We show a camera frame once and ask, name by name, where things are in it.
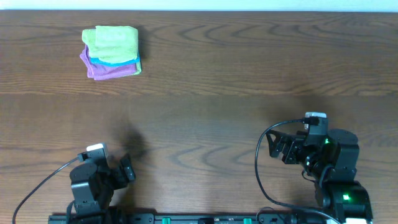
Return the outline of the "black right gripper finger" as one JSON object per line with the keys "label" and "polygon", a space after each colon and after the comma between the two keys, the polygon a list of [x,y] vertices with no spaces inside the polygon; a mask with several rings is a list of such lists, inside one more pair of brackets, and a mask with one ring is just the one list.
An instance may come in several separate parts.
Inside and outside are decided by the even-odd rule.
{"label": "black right gripper finger", "polygon": [[268,132],[266,132],[266,138],[269,144],[288,143],[294,140],[293,135],[273,129],[270,129]]}
{"label": "black right gripper finger", "polygon": [[271,157],[279,157],[281,145],[279,142],[269,143],[269,155]]}

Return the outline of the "green microfiber cloth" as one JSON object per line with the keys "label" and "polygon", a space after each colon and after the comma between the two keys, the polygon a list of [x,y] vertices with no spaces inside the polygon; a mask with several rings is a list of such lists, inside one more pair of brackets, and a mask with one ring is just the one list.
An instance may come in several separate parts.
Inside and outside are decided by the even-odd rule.
{"label": "green microfiber cloth", "polygon": [[138,35],[138,30],[131,26],[96,26],[83,30],[81,38],[89,49],[89,57],[121,63],[137,58]]}

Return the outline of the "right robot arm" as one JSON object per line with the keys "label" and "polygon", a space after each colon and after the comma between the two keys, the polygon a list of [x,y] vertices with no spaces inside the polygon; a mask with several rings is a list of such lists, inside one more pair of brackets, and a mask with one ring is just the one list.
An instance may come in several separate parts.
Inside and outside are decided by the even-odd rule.
{"label": "right robot arm", "polygon": [[300,164],[314,178],[315,198],[324,213],[341,223],[350,218],[373,219],[369,195],[354,179],[359,156],[355,134],[312,127],[296,134],[271,130],[266,137],[271,157]]}

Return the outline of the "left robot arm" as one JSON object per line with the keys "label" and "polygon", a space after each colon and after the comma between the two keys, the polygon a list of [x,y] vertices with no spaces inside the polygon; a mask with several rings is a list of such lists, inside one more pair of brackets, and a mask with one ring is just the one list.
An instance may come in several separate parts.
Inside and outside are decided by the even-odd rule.
{"label": "left robot arm", "polygon": [[70,172],[74,200],[67,207],[67,223],[126,223],[122,211],[111,207],[115,190],[135,181],[131,158],[125,154],[119,165],[110,168],[102,152],[83,152],[78,155],[82,165]]}

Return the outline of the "purple folded cloth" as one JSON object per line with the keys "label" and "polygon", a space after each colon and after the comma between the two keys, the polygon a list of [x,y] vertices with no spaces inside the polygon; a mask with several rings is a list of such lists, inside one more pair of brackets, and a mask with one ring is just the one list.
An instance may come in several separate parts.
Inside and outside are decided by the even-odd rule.
{"label": "purple folded cloth", "polygon": [[120,78],[134,75],[137,72],[135,64],[110,67],[102,64],[94,64],[89,58],[89,49],[87,46],[80,54],[80,58],[87,68],[87,77],[96,81]]}

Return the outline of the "yellow-green bottom folded cloth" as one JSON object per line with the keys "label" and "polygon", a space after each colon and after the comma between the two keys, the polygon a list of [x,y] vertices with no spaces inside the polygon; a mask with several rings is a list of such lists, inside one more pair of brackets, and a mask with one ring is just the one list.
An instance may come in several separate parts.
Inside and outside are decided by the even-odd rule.
{"label": "yellow-green bottom folded cloth", "polygon": [[142,72],[141,63],[137,62],[136,63],[136,72],[134,73],[134,75],[139,75],[141,72]]}

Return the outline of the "blue folded cloth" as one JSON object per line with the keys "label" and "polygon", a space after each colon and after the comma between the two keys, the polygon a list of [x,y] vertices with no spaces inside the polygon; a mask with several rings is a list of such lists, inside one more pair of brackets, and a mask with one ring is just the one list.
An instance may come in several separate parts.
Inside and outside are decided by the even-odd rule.
{"label": "blue folded cloth", "polygon": [[108,67],[120,67],[120,66],[125,66],[125,65],[131,65],[134,63],[138,63],[140,61],[141,61],[141,58],[139,55],[137,56],[136,59],[129,60],[126,62],[121,62],[121,63],[109,63],[109,62],[104,62],[104,61],[100,60],[99,58],[91,58],[90,57],[90,62],[92,64],[104,65],[104,66],[108,66]]}

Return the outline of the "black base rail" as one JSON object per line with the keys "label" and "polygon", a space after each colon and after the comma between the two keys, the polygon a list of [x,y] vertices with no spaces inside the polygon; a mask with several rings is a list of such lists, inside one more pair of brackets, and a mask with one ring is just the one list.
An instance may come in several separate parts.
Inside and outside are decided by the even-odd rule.
{"label": "black base rail", "polygon": [[48,224],[114,223],[114,224],[298,224],[296,215],[262,213],[260,215],[154,215],[151,213],[117,214],[103,218],[78,218],[72,215],[51,215]]}

